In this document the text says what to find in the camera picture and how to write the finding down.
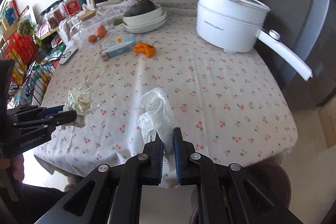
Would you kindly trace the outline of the person's left hand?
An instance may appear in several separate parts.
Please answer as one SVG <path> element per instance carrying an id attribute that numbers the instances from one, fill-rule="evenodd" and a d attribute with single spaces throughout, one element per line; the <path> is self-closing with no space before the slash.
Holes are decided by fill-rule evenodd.
<path id="1" fill-rule="evenodd" d="M 1 169 L 8 169 L 12 170 L 13 178 L 19 182 L 22 182 L 25 178 L 24 173 L 24 157 L 22 154 L 13 157 L 12 159 L 5 159 L 1 157 L 0 160 Z"/>

